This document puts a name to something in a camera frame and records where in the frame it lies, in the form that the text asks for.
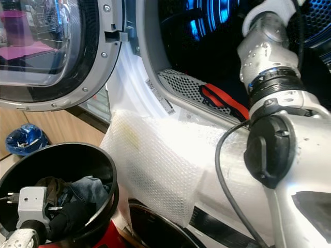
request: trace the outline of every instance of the black bucket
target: black bucket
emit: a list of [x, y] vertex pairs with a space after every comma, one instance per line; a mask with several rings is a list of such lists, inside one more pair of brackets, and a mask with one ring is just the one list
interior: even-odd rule
[[[85, 143], [63, 143], [40, 149], [17, 162], [0, 180], [0, 197], [34, 186], [44, 177], [74, 182], [85, 176], [111, 184], [109, 197], [77, 233], [57, 242], [59, 247], [93, 246], [104, 235], [119, 198], [117, 174], [112, 158], [100, 148]], [[0, 202], [0, 232], [7, 237], [16, 229], [17, 205]]]

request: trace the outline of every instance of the blue plastic bag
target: blue plastic bag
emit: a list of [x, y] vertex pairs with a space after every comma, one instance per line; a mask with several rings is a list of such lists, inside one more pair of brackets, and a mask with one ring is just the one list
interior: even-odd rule
[[6, 138], [9, 152], [20, 156], [29, 155], [48, 143], [43, 131], [33, 124], [24, 124]]

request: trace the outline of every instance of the washing machine door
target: washing machine door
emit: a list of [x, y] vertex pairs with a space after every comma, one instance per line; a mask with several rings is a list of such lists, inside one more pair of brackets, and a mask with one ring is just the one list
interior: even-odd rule
[[0, 106], [86, 101], [110, 77], [123, 28], [122, 0], [0, 0]]

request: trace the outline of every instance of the red strap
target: red strap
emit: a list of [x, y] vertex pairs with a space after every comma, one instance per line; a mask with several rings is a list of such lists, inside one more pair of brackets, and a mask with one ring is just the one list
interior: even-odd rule
[[208, 92], [208, 90], [204, 87], [212, 91], [217, 97], [219, 97], [220, 100], [225, 102], [227, 105], [238, 110], [247, 120], [249, 119], [248, 109], [238, 103], [236, 100], [233, 100], [232, 97], [229, 96], [225, 91], [221, 90], [220, 88], [217, 88], [213, 84], [205, 84], [202, 86], [202, 94], [208, 97], [218, 107], [223, 107], [224, 104], [219, 99], [217, 99], [217, 97], [213, 96], [210, 92]]

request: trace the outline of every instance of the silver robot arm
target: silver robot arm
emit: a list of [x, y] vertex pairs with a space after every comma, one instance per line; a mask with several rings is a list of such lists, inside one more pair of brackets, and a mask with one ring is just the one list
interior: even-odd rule
[[331, 116], [305, 91], [285, 23], [260, 13], [238, 47], [252, 105], [245, 163], [265, 187], [276, 248], [331, 247]]

